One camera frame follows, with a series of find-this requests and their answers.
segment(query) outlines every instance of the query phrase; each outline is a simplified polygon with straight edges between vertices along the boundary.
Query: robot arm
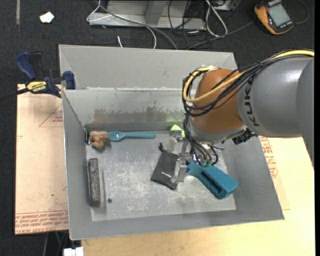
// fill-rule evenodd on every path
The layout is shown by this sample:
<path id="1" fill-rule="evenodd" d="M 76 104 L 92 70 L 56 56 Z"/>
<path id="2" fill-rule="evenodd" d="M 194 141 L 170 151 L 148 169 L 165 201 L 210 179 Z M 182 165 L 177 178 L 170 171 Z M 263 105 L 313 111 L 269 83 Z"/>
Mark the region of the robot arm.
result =
<path id="1" fill-rule="evenodd" d="M 193 98 L 194 79 L 203 75 Z M 245 71 L 196 69 L 183 83 L 192 136 L 215 144 L 239 136 L 303 137 L 314 166 L 314 51 L 284 51 Z"/>

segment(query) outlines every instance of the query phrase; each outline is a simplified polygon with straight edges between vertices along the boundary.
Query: plastic spoon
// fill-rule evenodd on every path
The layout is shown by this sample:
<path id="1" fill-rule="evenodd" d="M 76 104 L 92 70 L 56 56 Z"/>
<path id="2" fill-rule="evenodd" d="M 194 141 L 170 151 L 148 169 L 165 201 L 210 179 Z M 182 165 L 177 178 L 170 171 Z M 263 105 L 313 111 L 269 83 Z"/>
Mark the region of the plastic spoon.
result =
<path id="1" fill-rule="evenodd" d="M 109 131 L 109 138 L 113 142 L 118 142 L 123 138 L 146 138 L 153 139 L 156 137 L 156 134 L 152 131 L 142 131 L 142 132 L 126 132 L 121 131 Z"/>

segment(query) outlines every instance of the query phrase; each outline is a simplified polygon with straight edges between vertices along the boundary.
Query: black carpet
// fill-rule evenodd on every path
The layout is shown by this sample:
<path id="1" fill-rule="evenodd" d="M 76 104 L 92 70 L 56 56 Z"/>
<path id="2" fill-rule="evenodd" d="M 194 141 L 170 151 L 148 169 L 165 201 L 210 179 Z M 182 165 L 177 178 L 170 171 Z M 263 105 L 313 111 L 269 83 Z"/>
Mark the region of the black carpet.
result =
<path id="1" fill-rule="evenodd" d="M 272 35 L 256 21 L 253 7 L 259 0 L 243 0 L 234 12 L 223 13 L 222 17 L 229 32 L 253 22 L 235 33 L 204 43 L 193 50 L 233 52 L 238 67 L 244 67 L 283 50 L 315 49 L 315 0 L 302 1 L 308 12 L 299 0 L 285 1 L 291 19 L 298 24 L 285 34 Z M 203 1 L 196 1 L 192 7 L 196 8 L 199 4 L 203 4 Z M 53 76 L 57 77 L 60 75 L 59 44 L 119 47 L 119 36 L 123 47 L 153 47 L 153 36 L 143 27 L 89 26 L 86 18 L 97 6 L 95 1 L 21 0 L 19 25 L 17 1 L 1 0 L 0 6 L 0 96 L 14 93 L 16 84 L 26 81 L 25 75 L 16 66 L 15 58 L 27 50 L 41 51 L 43 62 L 51 67 Z M 43 24 L 39 16 L 49 11 L 55 19 L 51 24 Z M 185 34 L 186 40 L 181 30 L 162 31 L 174 41 L 179 50 L 200 42 L 196 36 Z M 163 35 L 155 33 L 158 49 L 174 48 Z M 47 234 L 14 235 L 16 113 L 15 97 L 0 101 L 0 256 L 39 256 L 43 253 Z M 50 233 L 48 241 L 50 250 L 47 255 L 55 255 L 58 248 L 55 236 Z"/>

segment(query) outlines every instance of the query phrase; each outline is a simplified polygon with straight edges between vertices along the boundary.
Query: black object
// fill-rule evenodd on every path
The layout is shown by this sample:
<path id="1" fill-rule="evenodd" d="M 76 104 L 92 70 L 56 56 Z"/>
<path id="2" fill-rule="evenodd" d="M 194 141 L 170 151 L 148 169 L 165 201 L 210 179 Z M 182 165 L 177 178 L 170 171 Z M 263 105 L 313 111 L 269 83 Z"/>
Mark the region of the black object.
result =
<path id="1" fill-rule="evenodd" d="M 171 190 L 175 190 L 177 188 L 177 183 L 172 182 L 171 179 L 175 175 L 176 163 L 179 156 L 165 150 L 162 143 L 160 143 L 159 149 L 162 153 L 156 164 L 151 180 L 165 185 Z"/>
<path id="2" fill-rule="evenodd" d="M 251 137 L 257 137 L 258 135 L 256 135 L 252 130 L 246 128 L 244 130 L 244 132 L 237 137 L 232 138 L 234 144 L 238 145 L 240 143 L 246 142 L 247 140 L 249 140 Z"/>
<path id="3" fill-rule="evenodd" d="M 100 207 L 100 182 L 99 165 L 97 158 L 91 158 L 88 162 L 89 199 L 91 207 Z"/>

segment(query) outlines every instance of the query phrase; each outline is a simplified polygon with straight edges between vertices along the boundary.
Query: orange device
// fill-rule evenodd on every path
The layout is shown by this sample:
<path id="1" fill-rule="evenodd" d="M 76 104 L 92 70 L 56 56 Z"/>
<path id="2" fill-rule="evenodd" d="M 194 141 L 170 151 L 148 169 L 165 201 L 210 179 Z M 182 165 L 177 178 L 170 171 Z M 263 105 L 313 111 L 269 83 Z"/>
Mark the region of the orange device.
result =
<path id="1" fill-rule="evenodd" d="M 254 12 L 261 24 L 274 35 L 286 33 L 294 27 L 282 0 L 264 0 L 254 7 Z"/>

